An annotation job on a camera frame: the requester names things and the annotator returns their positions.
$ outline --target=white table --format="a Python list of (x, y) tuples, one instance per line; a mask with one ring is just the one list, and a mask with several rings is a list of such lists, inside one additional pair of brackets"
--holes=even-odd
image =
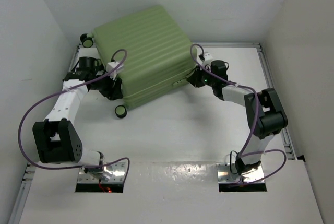
[[(206, 48), (230, 63), (229, 78), (266, 88), (256, 48)], [(79, 56), (96, 57), (95, 49)], [(91, 91), (75, 120), (83, 144), (109, 161), (132, 163), (123, 194), (74, 193), (78, 170), (37, 169), (21, 224), (33, 223), (322, 223), (302, 161), (288, 161), (266, 180), (267, 192), (219, 193), (216, 162), (240, 151), (249, 132), (245, 109), (217, 99), (211, 88), (186, 86), (119, 120)], [(281, 135), (269, 148), (284, 150)], [(281, 154), (263, 158), (264, 173)]]

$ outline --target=green box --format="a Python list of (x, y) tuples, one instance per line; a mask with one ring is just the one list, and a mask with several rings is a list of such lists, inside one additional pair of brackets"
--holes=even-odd
[(195, 67), (190, 40), (162, 6), (106, 23), (92, 34), (104, 65), (116, 50), (128, 51), (119, 76), (129, 109), (187, 84), (187, 75)]

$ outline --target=metal frame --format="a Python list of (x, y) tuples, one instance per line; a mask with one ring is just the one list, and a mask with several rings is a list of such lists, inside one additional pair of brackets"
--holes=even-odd
[[(273, 87), (273, 80), (272, 80), (272, 75), (270, 71), (270, 67), (268, 65), (268, 61), (266, 59), (266, 56), (264, 55), (262, 46), (259, 43), (242, 43), (242, 42), (235, 42), (235, 43), (205, 43), (205, 42), (196, 42), (203, 47), (208, 47), (208, 48), (256, 48), (258, 52), (258, 56), (260, 59), (260, 63), (264, 72), (264, 76), (266, 79), (266, 83), (268, 87)], [(74, 51), (74, 54), (71, 59), (71, 64), (69, 67), (69, 71), (72, 69), (72, 67), (75, 65), (75, 59), (76, 56), (79, 53), (79, 48), (81, 48), (81, 44), (78, 45)], [(295, 149), (293, 147), (293, 143), (291, 141), (291, 137), (289, 134), (289, 131), (287, 128), (285, 128), (283, 131), (281, 131), (281, 134), (283, 136), (284, 140), (284, 147), (285, 147), (285, 152), (288, 155), (289, 159), (297, 159)], [(16, 198), (14, 208), (11, 213), (11, 217), (9, 220), (9, 224), (19, 224), (21, 215), (28, 197), (29, 189), (32, 183), (33, 179), (33, 174), (34, 174), (35, 167), (31, 165), (27, 165), (26, 171), (25, 171), (25, 176), (23, 177), (21, 188), (19, 190), (19, 194)]]

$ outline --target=robotic arm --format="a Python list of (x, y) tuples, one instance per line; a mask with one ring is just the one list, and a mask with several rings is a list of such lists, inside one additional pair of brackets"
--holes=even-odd
[[(256, 112), (256, 101), (253, 92), (238, 86), (228, 85), (201, 69), (204, 67), (213, 74), (228, 80), (227, 70), (229, 69), (229, 65), (227, 62), (214, 60), (209, 53), (201, 54), (199, 57), (202, 65), (201, 67), (196, 66), (193, 74), (188, 77), (187, 81), (194, 87), (210, 86), (212, 87), (213, 94), (219, 99), (231, 101), (245, 107), (248, 126), (251, 128)], [(253, 135), (249, 143), (236, 156), (235, 168), (239, 175), (251, 169), (258, 168), (261, 163), (261, 155), (269, 142), (275, 134), (278, 134), (288, 124), (287, 116), (273, 88), (262, 90), (257, 95), (260, 108)], [(254, 152), (258, 154), (244, 156), (245, 154)]]
[[(106, 71), (112, 70), (119, 64), (111, 61), (106, 66)], [(74, 119), (80, 103), (89, 90), (98, 90), (109, 100), (122, 98), (122, 80), (117, 77), (123, 66), (97, 82), (74, 90), (69, 88), (96, 79), (106, 71), (99, 60), (92, 57), (81, 57), (63, 80), (63, 90), (68, 92), (59, 96), (54, 108), (46, 116), (44, 121), (35, 122), (33, 134), (38, 154), (43, 163), (72, 162), (78, 165), (98, 166), (105, 164), (101, 152), (89, 150), (82, 142), (74, 129)], [(99, 180), (108, 180), (112, 173), (106, 167), (87, 169), (86, 172)]]

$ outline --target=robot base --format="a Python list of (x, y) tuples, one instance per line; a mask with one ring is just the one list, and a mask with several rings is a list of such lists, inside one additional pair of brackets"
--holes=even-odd
[(124, 176), (126, 172), (126, 163), (119, 162), (107, 167), (112, 173), (108, 181), (101, 181), (88, 173), (83, 168), (79, 169), (77, 186), (75, 192), (80, 193), (122, 193), (124, 186)]
[(250, 185), (246, 183), (256, 181), (264, 177), (262, 166), (260, 165), (257, 169), (252, 169), (242, 175), (233, 174), (236, 173), (234, 163), (225, 162), (217, 163), (217, 175), (219, 192), (266, 192), (265, 180), (261, 180)]

